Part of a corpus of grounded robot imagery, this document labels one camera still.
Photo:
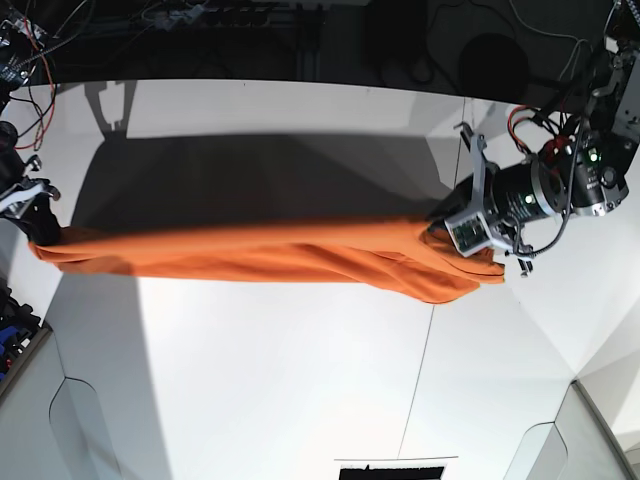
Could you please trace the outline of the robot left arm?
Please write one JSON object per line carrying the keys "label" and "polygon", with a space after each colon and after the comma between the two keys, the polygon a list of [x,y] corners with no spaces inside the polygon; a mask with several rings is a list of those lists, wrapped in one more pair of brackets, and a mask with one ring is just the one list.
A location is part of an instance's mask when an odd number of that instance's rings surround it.
{"label": "robot left arm", "polygon": [[528,276],[544,247],[523,239],[527,224],[558,217],[602,217],[627,198],[625,175],[639,148],[639,4],[615,1],[601,45],[583,70],[542,108],[519,106],[506,127],[523,160],[501,168],[485,156],[485,137],[458,124],[473,171],[436,208],[429,232],[457,252],[484,249],[516,258]]}

